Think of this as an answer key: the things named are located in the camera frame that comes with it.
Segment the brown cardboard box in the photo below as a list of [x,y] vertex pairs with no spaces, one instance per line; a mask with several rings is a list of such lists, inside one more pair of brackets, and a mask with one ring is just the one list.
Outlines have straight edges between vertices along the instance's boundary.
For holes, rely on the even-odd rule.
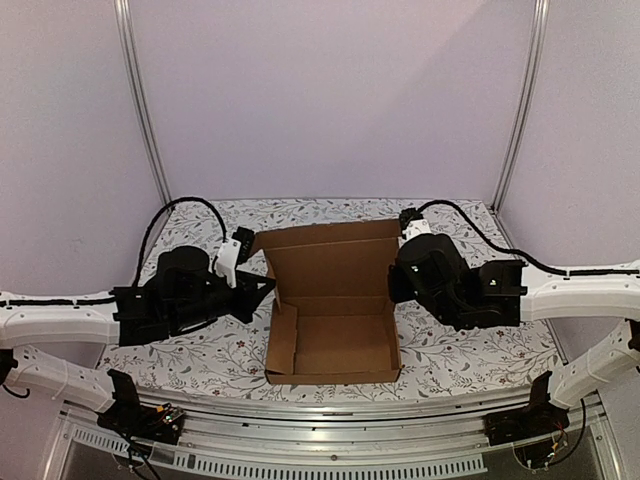
[[387,274],[395,220],[263,231],[276,282],[265,376],[271,385],[394,383],[402,361]]

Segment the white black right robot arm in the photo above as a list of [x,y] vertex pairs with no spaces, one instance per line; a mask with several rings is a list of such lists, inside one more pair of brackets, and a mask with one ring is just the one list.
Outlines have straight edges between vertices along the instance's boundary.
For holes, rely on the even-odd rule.
[[556,410],[639,365],[639,263],[543,267],[522,253],[470,267],[444,234],[406,240],[388,271],[392,302],[415,301],[457,331],[517,327],[555,318],[618,319],[599,343],[571,363],[545,372],[531,388],[517,427],[537,436]]

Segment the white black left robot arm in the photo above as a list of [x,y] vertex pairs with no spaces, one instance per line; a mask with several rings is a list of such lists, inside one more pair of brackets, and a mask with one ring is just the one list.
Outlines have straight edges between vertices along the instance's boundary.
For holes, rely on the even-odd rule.
[[104,414],[128,434],[148,426],[135,383],[119,371],[98,371],[39,351],[72,341],[143,346],[188,335],[231,316],[247,324],[274,279],[238,270],[240,250],[224,244],[215,258],[192,246],[162,253],[139,286],[63,297],[1,296],[1,384],[45,391]]

